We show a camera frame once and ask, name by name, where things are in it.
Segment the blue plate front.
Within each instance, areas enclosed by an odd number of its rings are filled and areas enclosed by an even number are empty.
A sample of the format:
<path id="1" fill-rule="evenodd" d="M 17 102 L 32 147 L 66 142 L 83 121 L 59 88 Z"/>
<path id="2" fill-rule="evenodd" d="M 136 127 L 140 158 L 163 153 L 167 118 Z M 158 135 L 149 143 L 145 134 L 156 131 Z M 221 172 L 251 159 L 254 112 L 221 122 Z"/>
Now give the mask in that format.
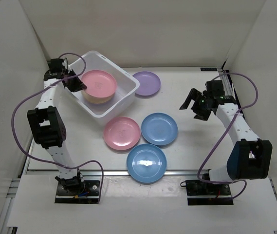
<path id="1" fill-rule="evenodd" d="M 129 152 L 126 166 L 129 175 L 136 182 L 153 184 L 165 174 L 167 159 L 159 147 L 152 144 L 140 144 Z"/>

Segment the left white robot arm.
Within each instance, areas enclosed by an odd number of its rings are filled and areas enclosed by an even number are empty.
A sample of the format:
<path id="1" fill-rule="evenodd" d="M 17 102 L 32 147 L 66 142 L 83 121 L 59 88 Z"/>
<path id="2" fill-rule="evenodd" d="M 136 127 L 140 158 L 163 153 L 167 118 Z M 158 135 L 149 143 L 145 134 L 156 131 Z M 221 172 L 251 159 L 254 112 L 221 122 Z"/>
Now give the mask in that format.
<path id="1" fill-rule="evenodd" d="M 44 87 L 48 90 L 42 93 L 35 109 L 27 112 L 27 118 L 36 144 L 50 154 L 52 162 L 58 168 L 59 176 L 56 180 L 64 190 L 79 195 L 85 191 L 85 183 L 80 170 L 74 168 L 74 162 L 67 150 L 67 131 L 57 109 L 65 88 L 76 92 L 86 87 L 78 77 L 62 81 L 63 78 L 74 75 L 75 72 L 68 67 L 66 58 L 52 59 L 43 79 Z"/>

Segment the pink plate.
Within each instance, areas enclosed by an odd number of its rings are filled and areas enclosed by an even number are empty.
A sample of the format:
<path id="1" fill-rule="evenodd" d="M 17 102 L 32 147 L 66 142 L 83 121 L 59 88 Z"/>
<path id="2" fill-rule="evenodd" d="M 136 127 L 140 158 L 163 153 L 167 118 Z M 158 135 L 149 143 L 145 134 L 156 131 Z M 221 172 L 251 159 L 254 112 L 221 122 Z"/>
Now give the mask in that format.
<path id="1" fill-rule="evenodd" d="M 131 149 L 139 142 L 140 137 L 140 126 L 129 117 L 113 118 L 106 124 L 103 132 L 105 143 L 117 151 Z"/>
<path id="2" fill-rule="evenodd" d="M 84 73 L 81 81 L 86 86 L 86 89 L 83 89 L 81 93 L 88 98 L 109 98 L 116 92 L 116 79 L 102 70 L 91 70 Z"/>

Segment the cream plate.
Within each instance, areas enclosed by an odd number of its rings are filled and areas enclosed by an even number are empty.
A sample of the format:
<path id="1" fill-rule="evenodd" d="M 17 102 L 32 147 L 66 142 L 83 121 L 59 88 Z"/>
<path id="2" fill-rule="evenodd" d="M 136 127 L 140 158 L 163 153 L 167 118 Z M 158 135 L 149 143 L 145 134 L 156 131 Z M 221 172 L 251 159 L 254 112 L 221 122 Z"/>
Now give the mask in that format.
<path id="1" fill-rule="evenodd" d="M 104 103 L 110 101 L 114 97 L 114 94 L 112 94 L 109 97 L 101 97 L 101 98 L 100 97 L 93 97 L 93 96 L 87 94 L 85 92 L 85 90 L 82 90 L 81 94 L 82 94 L 83 98 L 86 101 L 88 101 L 89 103 L 92 103 L 92 104 L 104 104 Z"/>

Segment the blue plate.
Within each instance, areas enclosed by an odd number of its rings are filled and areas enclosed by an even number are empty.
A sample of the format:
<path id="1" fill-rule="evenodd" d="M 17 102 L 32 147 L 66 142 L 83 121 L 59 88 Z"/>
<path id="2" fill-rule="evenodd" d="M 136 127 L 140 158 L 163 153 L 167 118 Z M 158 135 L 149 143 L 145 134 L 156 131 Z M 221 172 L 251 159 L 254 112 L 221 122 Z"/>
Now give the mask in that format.
<path id="1" fill-rule="evenodd" d="M 141 124 L 143 138 L 150 144 L 166 146 L 178 136 L 176 121 L 165 113 L 153 113 L 144 118 Z"/>
<path id="2" fill-rule="evenodd" d="M 140 144 L 129 152 L 126 166 L 129 175 L 136 182 L 153 184 L 165 174 L 167 159 L 159 147 L 152 144 Z"/>

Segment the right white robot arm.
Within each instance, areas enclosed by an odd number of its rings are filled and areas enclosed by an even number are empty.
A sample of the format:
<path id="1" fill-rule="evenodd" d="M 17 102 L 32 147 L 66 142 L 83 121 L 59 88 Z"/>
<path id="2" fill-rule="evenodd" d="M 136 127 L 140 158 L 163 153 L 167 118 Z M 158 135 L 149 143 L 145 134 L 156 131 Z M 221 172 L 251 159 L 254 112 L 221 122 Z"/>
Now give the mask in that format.
<path id="1" fill-rule="evenodd" d="M 195 113 L 195 119 L 207 121 L 210 115 L 214 114 L 225 127 L 225 132 L 203 161 L 200 169 L 203 169 L 226 135 L 230 136 L 233 143 L 231 154 L 223 166 L 211 169 L 204 175 L 197 173 L 202 191 L 212 195 L 218 190 L 219 184 L 265 179 L 270 167 L 272 144 L 268 140 L 261 139 L 250 128 L 234 97 L 225 95 L 222 81 L 208 81 L 203 92 L 191 89 L 180 108 L 187 109 L 191 102 L 194 103 L 191 110 Z"/>

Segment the purple plate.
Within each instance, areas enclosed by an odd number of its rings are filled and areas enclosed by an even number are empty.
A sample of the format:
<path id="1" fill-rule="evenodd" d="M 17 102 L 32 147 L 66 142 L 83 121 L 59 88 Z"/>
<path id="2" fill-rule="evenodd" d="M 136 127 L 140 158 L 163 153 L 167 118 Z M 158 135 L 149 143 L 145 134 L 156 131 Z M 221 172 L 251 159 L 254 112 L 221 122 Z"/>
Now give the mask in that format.
<path id="1" fill-rule="evenodd" d="M 139 81 L 139 88 L 135 94 L 142 97 L 149 97 L 156 94 L 161 88 L 160 78 L 153 72 L 141 71 L 133 75 Z"/>

